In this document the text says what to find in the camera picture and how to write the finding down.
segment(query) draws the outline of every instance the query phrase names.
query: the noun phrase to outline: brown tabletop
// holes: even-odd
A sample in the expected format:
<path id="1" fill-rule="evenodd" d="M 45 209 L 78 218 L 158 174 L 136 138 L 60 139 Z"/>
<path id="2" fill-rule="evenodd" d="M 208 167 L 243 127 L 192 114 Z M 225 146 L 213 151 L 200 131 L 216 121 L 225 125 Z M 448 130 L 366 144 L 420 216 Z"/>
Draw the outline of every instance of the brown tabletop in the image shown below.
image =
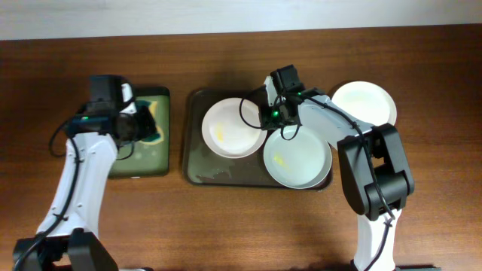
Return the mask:
<path id="1" fill-rule="evenodd" d="M 482 266 L 482 26 L 335 29 L 0 42 L 0 269 L 35 234 L 63 168 L 55 128 L 88 99 L 88 76 L 171 90 L 170 172 L 109 181 L 100 239 L 119 266 L 308 269 L 349 263 L 356 216 L 334 181 L 321 193 L 196 187 L 182 177 L 189 94 L 247 90 L 295 64 L 307 87 L 379 84 L 416 182 L 395 237 L 398 265 Z"/>

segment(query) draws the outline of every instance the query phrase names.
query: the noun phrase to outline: yellow mark on plate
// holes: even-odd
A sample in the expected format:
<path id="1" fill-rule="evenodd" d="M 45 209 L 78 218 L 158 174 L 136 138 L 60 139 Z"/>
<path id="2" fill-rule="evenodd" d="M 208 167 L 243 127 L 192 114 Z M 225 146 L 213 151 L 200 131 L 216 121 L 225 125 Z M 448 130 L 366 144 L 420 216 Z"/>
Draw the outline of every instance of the yellow mark on plate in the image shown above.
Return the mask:
<path id="1" fill-rule="evenodd" d="M 216 124 L 215 134 L 216 134 L 216 137 L 218 138 L 218 140 L 220 142 L 224 141 L 224 139 L 223 139 L 223 124 L 222 123 Z"/>
<path id="2" fill-rule="evenodd" d="M 283 160 L 283 157 L 281 156 L 281 154 L 275 153 L 273 159 L 274 159 L 274 161 L 275 161 L 276 163 L 278 163 L 278 165 L 280 165 L 283 169 L 290 171 L 289 166 L 285 163 L 285 161 Z"/>

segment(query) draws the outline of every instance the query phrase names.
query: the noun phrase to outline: rectangular tray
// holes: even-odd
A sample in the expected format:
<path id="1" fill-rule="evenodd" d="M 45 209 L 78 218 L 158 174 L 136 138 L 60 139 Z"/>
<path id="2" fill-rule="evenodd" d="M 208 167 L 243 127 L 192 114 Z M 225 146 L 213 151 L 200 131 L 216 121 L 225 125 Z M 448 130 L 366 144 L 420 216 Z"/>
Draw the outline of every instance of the rectangular tray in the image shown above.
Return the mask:
<path id="1" fill-rule="evenodd" d="M 212 152 L 204 142 L 201 126 L 206 112 L 216 102 L 243 97 L 245 94 L 247 91 L 200 90 L 191 95 L 182 162 L 184 177 L 195 185 L 291 189 L 278 183 L 266 170 L 263 161 L 264 144 L 247 157 L 228 159 Z M 257 105 L 263 105 L 267 102 L 267 94 L 258 92 L 249 97 L 249 100 Z M 322 182 L 305 190 L 324 190 L 332 179 L 333 173 L 330 169 Z"/>

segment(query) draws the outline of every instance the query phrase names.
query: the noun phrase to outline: plate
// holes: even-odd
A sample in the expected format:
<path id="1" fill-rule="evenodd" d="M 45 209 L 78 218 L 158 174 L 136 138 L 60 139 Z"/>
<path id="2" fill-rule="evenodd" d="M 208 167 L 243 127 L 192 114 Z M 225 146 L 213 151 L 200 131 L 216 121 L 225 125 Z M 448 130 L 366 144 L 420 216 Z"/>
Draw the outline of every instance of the plate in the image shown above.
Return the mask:
<path id="1" fill-rule="evenodd" d="M 331 101 L 339 108 L 366 123 L 395 125 L 397 108 L 392 97 L 376 84 L 356 81 L 340 87 Z"/>
<path id="2" fill-rule="evenodd" d="M 283 131 L 290 139 L 296 126 Z M 301 126 L 292 140 L 275 131 L 264 146 L 264 165 L 280 184 L 294 189 L 306 189 L 319 184 L 331 168 L 331 149 L 326 140 L 311 129 Z"/>
<path id="3" fill-rule="evenodd" d="M 264 143 L 267 131 L 247 126 L 239 115 L 241 98 L 224 99 L 214 104 L 203 119 L 204 142 L 222 157 L 237 159 L 254 153 Z M 260 126 L 259 108 L 248 100 L 243 103 L 243 117 L 253 126 Z"/>

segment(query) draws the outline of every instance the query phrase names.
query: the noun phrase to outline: black tray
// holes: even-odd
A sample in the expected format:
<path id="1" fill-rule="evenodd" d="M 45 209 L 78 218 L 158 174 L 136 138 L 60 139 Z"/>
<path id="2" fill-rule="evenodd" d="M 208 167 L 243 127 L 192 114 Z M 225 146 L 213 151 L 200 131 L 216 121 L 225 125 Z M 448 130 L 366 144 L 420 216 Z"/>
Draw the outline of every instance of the black tray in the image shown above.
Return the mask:
<path id="1" fill-rule="evenodd" d="M 246 91 L 200 90 L 189 100 L 188 126 L 185 133 L 182 172 L 195 185 L 235 187 L 264 187 L 291 189 L 273 179 L 264 166 L 264 144 L 253 154 L 239 159 L 228 159 L 212 152 L 206 145 L 201 126 L 206 112 L 223 99 L 243 97 Z M 249 99 L 257 105 L 266 104 L 266 93 L 258 92 Z M 315 187 L 305 190 L 324 190 L 333 180 L 330 172 Z"/>

